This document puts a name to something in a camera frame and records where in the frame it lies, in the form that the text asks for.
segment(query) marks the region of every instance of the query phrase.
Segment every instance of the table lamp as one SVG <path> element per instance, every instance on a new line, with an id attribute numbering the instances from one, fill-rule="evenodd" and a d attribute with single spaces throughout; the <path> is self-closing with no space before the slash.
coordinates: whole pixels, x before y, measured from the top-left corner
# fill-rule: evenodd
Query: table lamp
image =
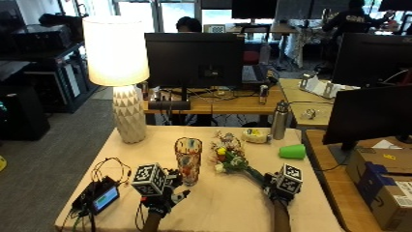
<path id="1" fill-rule="evenodd" d="M 123 16 L 83 19 L 90 79 L 114 86 L 114 114 L 126 143 L 146 137 L 146 116 L 134 84 L 150 76 L 142 22 Z"/>

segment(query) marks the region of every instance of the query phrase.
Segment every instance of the wooden desk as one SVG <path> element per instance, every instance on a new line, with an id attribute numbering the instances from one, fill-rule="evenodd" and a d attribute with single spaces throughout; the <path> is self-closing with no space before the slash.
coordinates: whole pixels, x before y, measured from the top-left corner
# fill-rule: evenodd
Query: wooden desk
<path id="1" fill-rule="evenodd" d="M 254 92 L 239 91 L 237 96 L 250 96 Z M 191 110 L 174 110 L 175 114 L 258 114 L 259 123 L 266 127 L 269 116 L 274 115 L 277 104 L 285 99 L 282 88 L 279 85 L 270 90 L 270 96 L 266 104 L 259 104 L 258 94 L 254 97 L 234 97 L 231 92 L 226 92 L 226 96 L 217 96 L 215 98 L 191 97 Z M 145 112 L 147 114 L 161 113 L 159 109 L 149 109 L 149 101 L 143 104 Z"/>
<path id="2" fill-rule="evenodd" d="M 325 130 L 307 130 L 310 144 L 321 169 L 329 169 L 338 165 L 335 158 L 326 145 L 322 143 Z M 359 146 L 373 147 L 381 139 L 370 139 L 359 142 Z M 386 138 L 399 147 L 412 147 L 401 143 L 394 137 Z M 334 170 L 322 172 L 329 193 L 331 195 L 331 205 L 339 213 L 339 219 L 349 231 L 382 231 L 377 219 L 359 195 L 357 186 L 347 174 L 346 166 L 339 166 Z"/>
<path id="3" fill-rule="evenodd" d="M 274 208 L 262 188 L 245 174 L 217 174 L 214 163 L 209 160 L 211 154 L 210 143 L 217 141 L 217 130 L 231 132 L 242 136 L 243 128 L 199 128 L 199 127 L 153 127 L 147 128 L 146 139 L 135 144 L 126 144 L 114 130 L 98 156 L 86 173 L 79 187 L 57 219 L 57 229 L 65 224 L 63 231 L 71 231 L 75 218 L 66 216 L 71 210 L 71 203 L 91 182 L 94 166 L 106 158 L 119 158 L 133 170 L 145 163 L 158 162 L 162 167 L 177 168 L 174 143 L 181 137 L 197 137 L 203 140 L 203 166 L 201 180 L 195 186 L 179 187 L 177 192 L 190 189 L 193 192 L 173 212 L 162 220 L 159 231 L 226 231 L 226 232 L 270 232 L 274 231 Z M 301 193 L 289 206 L 291 227 L 294 232 L 342 231 L 338 219 L 333 214 L 325 197 L 319 180 L 309 159 L 282 159 L 282 146 L 301 143 L 301 131 L 289 129 L 283 140 L 273 144 L 245 144 L 246 157 L 251 166 L 262 173 L 277 172 L 285 162 L 303 171 L 305 184 Z M 102 174 L 118 180 L 122 168 L 118 162 L 109 162 L 102 166 Z M 121 198 L 95 217 L 98 231 L 137 231 L 135 213 L 141 195 L 131 186 L 119 186 Z M 85 219 L 86 230 L 91 231 L 90 220 Z"/>
<path id="4" fill-rule="evenodd" d="M 334 100 L 329 100 L 299 89 L 301 79 L 281 79 L 282 91 L 297 120 L 297 126 L 326 128 L 330 122 Z M 302 118 L 307 109 L 318 111 L 315 119 Z"/>
<path id="5" fill-rule="evenodd" d="M 226 31 L 229 33 L 241 33 L 243 30 L 242 26 L 237 26 L 235 23 L 226 23 Z M 250 33 L 266 33 L 266 29 L 263 28 L 249 28 L 247 32 Z M 271 26 L 271 33 L 290 35 L 299 33 L 295 28 L 293 28 L 287 23 L 274 23 Z"/>

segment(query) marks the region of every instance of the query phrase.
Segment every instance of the yellow object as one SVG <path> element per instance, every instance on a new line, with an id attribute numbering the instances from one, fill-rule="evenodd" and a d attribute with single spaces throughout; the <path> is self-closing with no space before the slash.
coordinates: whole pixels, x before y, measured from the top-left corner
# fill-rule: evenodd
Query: yellow object
<path id="1" fill-rule="evenodd" d="M 227 149 L 225 147 L 218 149 L 218 155 L 225 156 L 227 154 Z"/>
<path id="2" fill-rule="evenodd" d="M 271 143 L 273 136 L 259 129 L 247 129 L 243 133 L 243 140 L 251 143 Z"/>
<path id="3" fill-rule="evenodd" d="M 391 160 L 397 160 L 397 157 L 393 156 L 393 155 L 389 155 L 389 154 L 385 154 L 385 158 L 389 158 L 389 159 L 391 159 Z"/>
<path id="4" fill-rule="evenodd" d="M 7 165 L 9 165 L 9 162 L 7 162 L 6 159 L 0 156 L 0 171 L 6 168 Z"/>

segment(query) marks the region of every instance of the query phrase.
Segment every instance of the flower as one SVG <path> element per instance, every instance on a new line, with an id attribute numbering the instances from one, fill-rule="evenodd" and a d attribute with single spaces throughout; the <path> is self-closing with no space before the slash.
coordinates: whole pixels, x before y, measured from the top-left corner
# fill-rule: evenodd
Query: flower
<path id="1" fill-rule="evenodd" d="M 218 149 L 218 155 L 225 156 L 227 154 L 227 149 L 225 147 L 221 147 Z"/>
<path id="2" fill-rule="evenodd" d="M 231 133 L 222 135 L 221 131 L 217 137 L 221 142 L 211 143 L 217 173 L 246 172 L 254 180 L 263 185 L 265 177 L 261 172 L 249 165 L 249 161 L 245 157 L 245 145 L 241 140 Z"/>
<path id="3" fill-rule="evenodd" d="M 227 169 L 225 168 L 223 163 L 218 163 L 218 164 L 215 165 L 215 170 L 217 170 L 217 173 L 227 172 Z"/>

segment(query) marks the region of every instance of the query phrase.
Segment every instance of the yellow flower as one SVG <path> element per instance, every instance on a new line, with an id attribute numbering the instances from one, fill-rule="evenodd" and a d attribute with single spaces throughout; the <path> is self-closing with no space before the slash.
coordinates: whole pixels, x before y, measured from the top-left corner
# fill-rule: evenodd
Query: yellow flower
<path id="1" fill-rule="evenodd" d="M 225 156 L 227 154 L 227 149 L 225 147 L 218 149 L 218 155 Z"/>

